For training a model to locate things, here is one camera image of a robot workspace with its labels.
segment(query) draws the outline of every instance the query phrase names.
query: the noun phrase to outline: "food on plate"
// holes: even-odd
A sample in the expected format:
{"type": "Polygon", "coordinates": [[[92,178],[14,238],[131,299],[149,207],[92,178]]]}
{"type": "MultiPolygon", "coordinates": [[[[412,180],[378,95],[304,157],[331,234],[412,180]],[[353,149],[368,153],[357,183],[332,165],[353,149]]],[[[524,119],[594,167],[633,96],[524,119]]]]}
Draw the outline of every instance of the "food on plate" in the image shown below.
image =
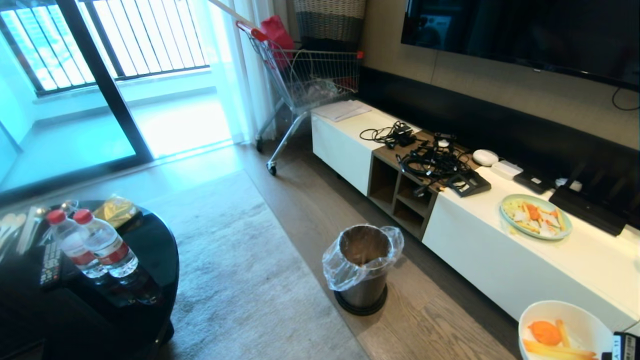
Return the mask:
{"type": "Polygon", "coordinates": [[[566,224],[558,208],[547,211],[523,199],[505,201],[502,208],[510,219],[532,233],[553,237],[566,231],[566,224]]]}
{"type": "Polygon", "coordinates": [[[562,337],[562,346],[571,347],[569,337],[566,335],[566,327],[564,327],[564,321],[562,321],[561,319],[556,320],[556,327],[560,332],[560,337],[562,337]]]}
{"type": "Polygon", "coordinates": [[[544,345],[556,346],[562,342],[560,330],[550,322],[533,322],[529,330],[534,339],[544,345]]]}
{"type": "Polygon", "coordinates": [[[556,217],[558,218],[558,222],[560,223],[560,230],[561,231],[565,231],[566,230],[566,224],[564,223],[564,218],[561,216],[558,216],[560,214],[560,209],[556,208],[556,210],[554,211],[556,213],[556,217]]]}
{"type": "Polygon", "coordinates": [[[546,356],[557,360],[592,360],[596,359],[593,351],[570,347],[551,347],[531,340],[522,340],[524,349],[532,354],[546,356]]]}

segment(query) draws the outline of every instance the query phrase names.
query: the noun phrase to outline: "black table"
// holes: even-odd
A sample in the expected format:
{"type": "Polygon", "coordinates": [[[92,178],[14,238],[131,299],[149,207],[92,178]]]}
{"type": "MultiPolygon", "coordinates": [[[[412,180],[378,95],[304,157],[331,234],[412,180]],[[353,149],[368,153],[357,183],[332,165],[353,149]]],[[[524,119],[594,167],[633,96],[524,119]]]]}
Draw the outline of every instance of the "black table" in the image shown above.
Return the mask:
{"type": "Polygon", "coordinates": [[[0,263],[0,359],[29,351],[42,352],[42,359],[155,358],[173,335],[170,316],[179,277],[175,238],[158,216],[142,208],[118,232],[140,260],[127,286],[96,285],[63,255],[61,286],[42,291],[43,247],[0,263]]]}

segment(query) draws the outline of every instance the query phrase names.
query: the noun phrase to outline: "remote control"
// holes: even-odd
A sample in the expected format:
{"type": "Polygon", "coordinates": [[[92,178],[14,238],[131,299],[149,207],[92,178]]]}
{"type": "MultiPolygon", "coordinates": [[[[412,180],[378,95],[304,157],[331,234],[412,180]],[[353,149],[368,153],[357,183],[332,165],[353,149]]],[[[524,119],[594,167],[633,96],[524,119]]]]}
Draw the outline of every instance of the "remote control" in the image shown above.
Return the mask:
{"type": "Polygon", "coordinates": [[[57,242],[45,245],[40,273],[40,288],[49,290],[60,282],[60,253],[57,242]]]}

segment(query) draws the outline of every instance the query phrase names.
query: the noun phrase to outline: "white cabinet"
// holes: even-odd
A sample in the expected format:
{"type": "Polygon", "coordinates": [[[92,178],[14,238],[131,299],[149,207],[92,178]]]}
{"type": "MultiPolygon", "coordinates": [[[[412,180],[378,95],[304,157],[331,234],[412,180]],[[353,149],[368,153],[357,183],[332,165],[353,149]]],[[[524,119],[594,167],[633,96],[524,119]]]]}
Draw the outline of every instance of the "white cabinet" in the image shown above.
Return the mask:
{"type": "Polygon", "coordinates": [[[383,144],[363,140],[365,129],[392,126],[397,119],[373,110],[340,122],[311,115],[314,154],[334,169],[358,191],[367,194],[371,156],[383,144]]]}
{"type": "Polygon", "coordinates": [[[615,238],[570,216],[573,232],[544,241],[505,232],[498,207],[512,193],[535,195],[487,168],[489,192],[438,194],[422,242],[516,320],[534,302],[562,300],[622,331],[640,318],[638,237],[615,238]]]}

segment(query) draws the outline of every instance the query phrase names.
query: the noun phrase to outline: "wooden shelf compartment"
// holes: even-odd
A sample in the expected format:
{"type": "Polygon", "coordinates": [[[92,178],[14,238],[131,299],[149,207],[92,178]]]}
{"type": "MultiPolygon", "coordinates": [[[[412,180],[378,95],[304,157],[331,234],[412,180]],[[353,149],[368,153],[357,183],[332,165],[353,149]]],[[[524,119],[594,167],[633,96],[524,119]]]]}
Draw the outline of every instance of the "wooden shelf compartment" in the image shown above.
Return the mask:
{"type": "Polygon", "coordinates": [[[398,170],[373,156],[369,176],[369,198],[384,212],[392,214],[398,170]]]}
{"type": "Polygon", "coordinates": [[[413,191],[420,187],[412,178],[402,174],[400,176],[400,184],[398,185],[398,194],[396,199],[403,202],[409,208],[417,212],[424,218],[429,218],[433,209],[433,201],[436,194],[431,190],[427,190],[422,197],[416,197],[413,191]]]}
{"type": "Polygon", "coordinates": [[[405,203],[399,201],[396,202],[396,209],[392,217],[411,235],[420,240],[422,239],[425,228],[425,218],[420,216],[420,214],[409,208],[409,206],[407,206],[405,203]]]}

